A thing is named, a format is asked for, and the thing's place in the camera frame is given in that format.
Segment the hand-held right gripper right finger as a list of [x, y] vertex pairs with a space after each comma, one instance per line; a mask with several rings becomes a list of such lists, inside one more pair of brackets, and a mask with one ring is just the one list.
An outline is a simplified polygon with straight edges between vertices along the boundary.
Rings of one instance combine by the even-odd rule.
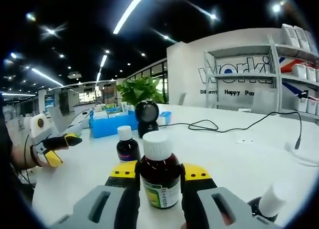
[[279, 229], [253, 215], [251, 206], [224, 187], [218, 187], [201, 166], [180, 165], [181, 206], [187, 229]]

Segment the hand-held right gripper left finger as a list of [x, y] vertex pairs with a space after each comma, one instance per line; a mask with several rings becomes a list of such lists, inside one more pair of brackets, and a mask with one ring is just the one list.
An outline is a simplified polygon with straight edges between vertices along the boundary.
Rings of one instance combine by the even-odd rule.
[[139, 214], [139, 161], [120, 163], [104, 185], [81, 198], [52, 229], [135, 229]]

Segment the person's left hand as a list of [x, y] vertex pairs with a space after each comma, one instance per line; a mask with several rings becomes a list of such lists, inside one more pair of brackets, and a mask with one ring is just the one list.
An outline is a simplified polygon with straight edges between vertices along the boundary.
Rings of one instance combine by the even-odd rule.
[[13, 146], [10, 153], [10, 159], [12, 160], [12, 164], [18, 170], [31, 169], [36, 166], [50, 167], [48, 164], [39, 159], [37, 152], [33, 149], [33, 146], [30, 146], [28, 149], [24, 149], [20, 145]]

